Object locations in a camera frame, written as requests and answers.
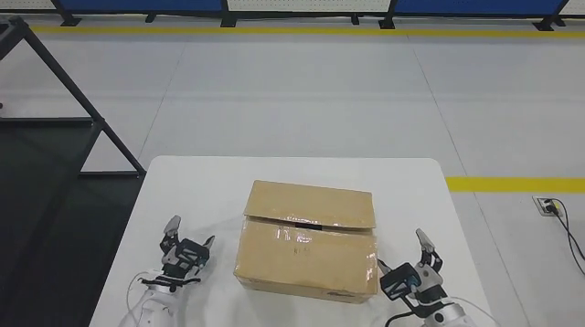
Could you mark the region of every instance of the cable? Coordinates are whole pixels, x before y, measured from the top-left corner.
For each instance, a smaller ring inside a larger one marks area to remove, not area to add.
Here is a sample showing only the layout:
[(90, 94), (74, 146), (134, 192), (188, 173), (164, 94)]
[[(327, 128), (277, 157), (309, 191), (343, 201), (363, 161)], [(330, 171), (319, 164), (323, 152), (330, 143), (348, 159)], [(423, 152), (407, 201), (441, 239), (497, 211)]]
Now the cable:
[(575, 242), (575, 246), (577, 246), (577, 251), (579, 252), (579, 255), (581, 256), (581, 258), (583, 258), (583, 260), (585, 260), (585, 255), (583, 255), (583, 251), (581, 251), (581, 247), (579, 246), (579, 243), (577, 243), (577, 239), (575, 239), (575, 237), (573, 237), (573, 234), (570, 233), (570, 231), (569, 231), (569, 213), (567, 212), (567, 207), (563, 204), (563, 202), (561, 202), (558, 199), (551, 199), (551, 201), (557, 201), (563, 207), (563, 210), (565, 211), (565, 216), (567, 217), (567, 225), (566, 226), (565, 226), (565, 223), (562, 221), (562, 219), (560, 219), (558, 212), (553, 211), (553, 214), (555, 216), (557, 216), (558, 220), (560, 220), (560, 224), (563, 225), (563, 227), (565, 228), (565, 230), (569, 234), (569, 237), (573, 240), (573, 242)]
[(130, 289), (132, 288), (132, 284), (134, 284), (134, 282), (137, 280), (137, 278), (143, 274), (150, 274), (150, 272), (149, 271), (142, 271), (142, 272), (139, 272), (136, 275), (134, 275), (134, 277), (130, 281), (130, 284), (128, 284), (128, 289), (126, 290), (126, 309), (128, 310), (128, 313), (132, 316), (132, 319), (134, 320), (134, 325), (136, 327), (138, 327), (139, 320), (136, 320), (136, 317), (134, 317), (134, 313), (132, 313), (132, 310), (130, 309), (130, 301), (129, 301)]
[[(573, 237), (572, 233), (570, 233), (570, 230), (569, 230), (569, 213), (567, 212), (567, 207), (563, 204), (563, 202), (561, 202), (560, 200), (558, 200), (556, 198), (551, 198), (550, 200), (553, 202), (553, 204), (550, 205), (550, 206), (547, 206), (547, 210), (550, 211), (550, 212), (552, 212), (557, 217), (557, 219), (560, 222), (560, 224), (567, 231), (567, 238), (569, 239), (570, 253), (573, 256), (573, 259), (575, 260), (575, 263), (577, 264), (577, 267), (581, 271), (581, 274), (583, 274), (583, 276), (585, 276), (585, 271), (583, 271), (583, 267), (579, 263), (579, 260), (577, 259), (577, 256), (575, 256), (575, 250), (573, 249), (573, 242), (575, 243), (575, 246), (577, 247), (577, 251), (579, 252), (579, 256), (581, 256), (581, 258), (583, 258), (583, 260), (585, 260), (585, 256), (583, 256), (583, 252), (581, 251), (581, 247), (579, 246), (579, 243), (577, 243), (577, 239), (575, 239), (575, 237)], [(565, 222), (563, 222), (563, 220), (560, 218), (560, 215), (558, 214), (557, 207), (554, 205), (554, 202), (555, 201), (557, 201), (559, 204), (562, 205), (563, 210), (565, 211), (565, 217), (567, 218), (567, 225), (565, 225)]]
[(498, 326), (498, 327), (502, 327), (502, 325), (500, 324), (500, 322), (497, 321), (496, 318), (494, 318), (490, 313), (488, 313), (487, 311), (485, 311), (484, 309), (482, 309), (479, 305), (473, 303), (472, 301), (468, 301), (467, 299), (464, 298), (460, 298), (460, 297), (449, 297), (447, 299), (452, 299), (455, 301), (464, 301), (467, 304), (473, 305), (478, 311), (480, 311), (481, 313), (485, 314), (486, 316), (488, 316), (490, 319), (492, 319), (492, 321), (494, 321), (494, 323)]
[(411, 316), (413, 314), (414, 314), (414, 311), (407, 311), (406, 313), (401, 313), (401, 314), (393, 315), (392, 317), (388, 318), (388, 320), (386, 321), (386, 324), (384, 324), (384, 327), (389, 327), (389, 325), (393, 321), (398, 320), (400, 318), (409, 317), (409, 316)]

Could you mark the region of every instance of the cardboard box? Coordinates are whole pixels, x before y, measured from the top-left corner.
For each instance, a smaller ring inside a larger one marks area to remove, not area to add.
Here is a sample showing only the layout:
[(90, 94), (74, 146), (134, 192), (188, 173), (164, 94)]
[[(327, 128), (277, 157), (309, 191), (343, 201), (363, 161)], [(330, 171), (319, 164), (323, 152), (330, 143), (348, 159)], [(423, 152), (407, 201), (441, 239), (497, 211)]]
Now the cardboard box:
[(255, 181), (244, 215), (244, 287), (351, 303), (378, 292), (372, 194)]

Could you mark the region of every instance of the box flap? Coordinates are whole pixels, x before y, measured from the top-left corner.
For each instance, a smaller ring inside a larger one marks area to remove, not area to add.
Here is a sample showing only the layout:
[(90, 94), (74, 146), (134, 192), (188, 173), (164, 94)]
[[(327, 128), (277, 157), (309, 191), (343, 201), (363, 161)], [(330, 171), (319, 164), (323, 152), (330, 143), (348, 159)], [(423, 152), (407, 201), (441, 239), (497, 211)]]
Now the box flap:
[(378, 292), (376, 238), (248, 219), (234, 274), (257, 283), (329, 290), (332, 296), (374, 295)]
[(371, 193), (260, 180), (254, 182), (244, 214), (329, 227), (376, 226)]

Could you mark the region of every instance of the electrical socket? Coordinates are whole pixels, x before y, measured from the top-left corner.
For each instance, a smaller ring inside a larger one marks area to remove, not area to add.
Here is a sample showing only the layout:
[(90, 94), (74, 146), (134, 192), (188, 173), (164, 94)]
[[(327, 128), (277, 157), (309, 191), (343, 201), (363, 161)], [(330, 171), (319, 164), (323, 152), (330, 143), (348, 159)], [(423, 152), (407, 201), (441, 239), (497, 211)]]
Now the electrical socket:
[(563, 216), (563, 209), (558, 207), (558, 205), (550, 198), (544, 196), (532, 196), (532, 200), (534, 200), (534, 204), (537, 206), (538, 212), (542, 216), (555, 216), (553, 212), (547, 211), (548, 200), (552, 202), (553, 206), (557, 207), (558, 216)]

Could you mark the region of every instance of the black cable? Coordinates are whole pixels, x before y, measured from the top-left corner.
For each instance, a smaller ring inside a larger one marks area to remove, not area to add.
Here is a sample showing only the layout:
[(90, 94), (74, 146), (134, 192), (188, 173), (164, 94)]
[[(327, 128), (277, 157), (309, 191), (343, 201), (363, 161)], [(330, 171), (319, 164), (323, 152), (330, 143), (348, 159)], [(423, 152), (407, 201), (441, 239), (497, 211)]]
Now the black cable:
[(567, 218), (567, 225), (565, 226), (565, 222), (563, 222), (560, 219), (560, 216), (558, 215), (558, 212), (555, 213), (553, 212), (553, 214), (555, 214), (558, 218), (558, 220), (560, 220), (560, 224), (563, 225), (563, 227), (565, 228), (565, 230), (567, 231), (567, 234), (569, 235), (569, 238), (571, 238), (573, 240), (573, 242), (575, 242), (575, 246), (577, 246), (577, 251), (579, 252), (579, 255), (581, 256), (581, 258), (583, 258), (583, 260), (585, 260), (585, 255), (583, 255), (583, 251), (581, 251), (581, 247), (579, 246), (579, 243), (577, 243), (577, 239), (575, 239), (575, 237), (573, 237), (573, 234), (570, 233), (569, 231), (569, 213), (567, 213), (567, 207), (563, 204), (563, 202), (561, 202), (558, 199), (552, 199), (553, 201), (558, 201), (560, 203), (560, 205), (563, 207), (563, 210), (565, 211), (565, 217)]
[(579, 246), (579, 243), (577, 243), (577, 240), (575, 239), (575, 237), (573, 237), (573, 235), (570, 233), (570, 230), (569, 230), (569, 213), (567, 212), (567, 208), (565, 207), (565, 205), (563, 204), (563, 202), (561, 202), (560, 200), (558, 200), (558, 199), (551, 199), (551, 200), (553, 202), (555, 200), (558, 201), (562, 205), (563, 210), (565, 211), (565, 217), (567, 218), (567, 225), (565, 225), (565, 222), (563, 222), (563, 220), (558, 215), (558, 211), (557, 211), (557, 208), (555, 207), (555, 205), (554, 204), (552, 205), (552, 209), (551, 209), (552, 210), (552, 213), (557, 217), (557, 219), (560, 222), (560, 224), (563, 225), (563, 227), (567, 231), (567, 238), (569, 239), (570, 253), (571, 253), (571, 255), (573, 255), (573, 259), (575, 260), (575, 263), (577, 264), (577, 267), (581, 271), (581, 274), (583, 274), (583, 276), (585, 276), (585, 271), (583, 271), (583, 268), (581, 267), (581, 264), (579, 263), (579, 260), (577, 259), (577, 256), (575, 256), (575, 250), (573, 249), (573, 242), (575, 242), (575, 246), (577, 247), (577, 251), (579, 252), (579, 255), (581, 256), (581, 258), (583, 258), (583, 260), (585, 260), (585, 256), (583, 256), (583, 252), (581, 251), (581, 247)]
[(409, 316), (411, 316), (412, 314), (414, 314), (414, 311), (407, 311), (406, 313), (401, 313), (401, 314), (396, 314), (396, 315), (393, 315), (392, 317), (390, 317), (390, 318), (389, 318), (389, 319), (386, 321), (386, 324), (384, 324), (384, 327), (389, 327), (389, 325), (392, 323), (392, 321), (395, 321), (395, 320), (397, 320), (397, 319), (404, 318), (404, 317), (409, 317)]

